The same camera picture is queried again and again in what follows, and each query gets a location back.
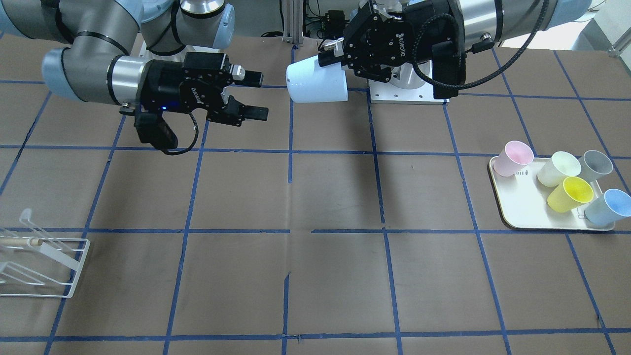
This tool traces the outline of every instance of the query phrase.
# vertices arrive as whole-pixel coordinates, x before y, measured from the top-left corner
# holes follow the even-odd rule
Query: tray
[[[517,229],[572,229],[580,231],[610,231],[615,222],[605,226],[597,226],[585,218],[584,211],[589,204],[579,206],[569,212],[560,214],[552,210],[546,199],[554,188],[543,186],[537,180],[537,173],[549,158],[535,158],[524,169],[515,175],[504,177],[493,170],[491,158],[488,171],[495,190],[495,196],[504,221]],[[600,185],[591,183],[594,189],[594,200],[603,194]]]

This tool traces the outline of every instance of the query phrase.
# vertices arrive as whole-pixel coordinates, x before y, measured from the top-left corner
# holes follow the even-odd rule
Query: gray robot arm
[[[232,41],[234,8],[223,0],[0,0],[0,28],[31,39],[71,44],[42,62],[57,95],[123,105],[143,143],[173,149],[177,139],[162,112],[208,112],[209,121],[240,126],[267,119],[267,109],[228,94],[233,83],[260,87],[262,74],[222,53],[190,52],[183,63],[130,56],[138,32],[157,56],[187,45],[223,49]]]

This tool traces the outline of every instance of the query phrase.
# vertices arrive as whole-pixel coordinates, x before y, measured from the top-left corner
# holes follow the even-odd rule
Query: wooden handle
[[[41,246],[43,241],[37,238],[0,238],[0,245],[3,246],[28,246],[28,241],[31,241],[31,246]]]

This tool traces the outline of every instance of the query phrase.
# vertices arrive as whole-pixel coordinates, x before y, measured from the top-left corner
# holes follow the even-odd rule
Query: cup
[[[581,173],[581,163],[568,152],[556,152],[546,162],[537,174],[541,184],[553,188],[563,182],[568,176],[576,176]]]
[[[294,102],[347,101],[346,74],[341,63],[320,67],[313,56],[287,67],[287,90]]]
[[[587,181],[576,176],[568,176],[550,193],[548,206],[562,214],[589,203],[593,198],[594,190]]]
[[[504,146],[500,155],[493,163],[493,170],[501,176],[511,176],[520,171],[534,159],[533,150],[528,144],[512,140]]]
[[[613,171],[611,159],[597,150],[586,151],[579,162],[581,163],[581,173],[577,176],[588,183],[611,174]]]
[[[631,217],[631,196],[618,189],[607,190],[585,208],[585,217],[599,226]]]

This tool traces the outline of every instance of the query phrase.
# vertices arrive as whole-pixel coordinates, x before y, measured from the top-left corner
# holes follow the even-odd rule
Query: dish rack
[[[0,228],[0,296],[70,298],[90,248],[85,238],[55,238],[31,221],[30,208],[20,223],[27,232]]]

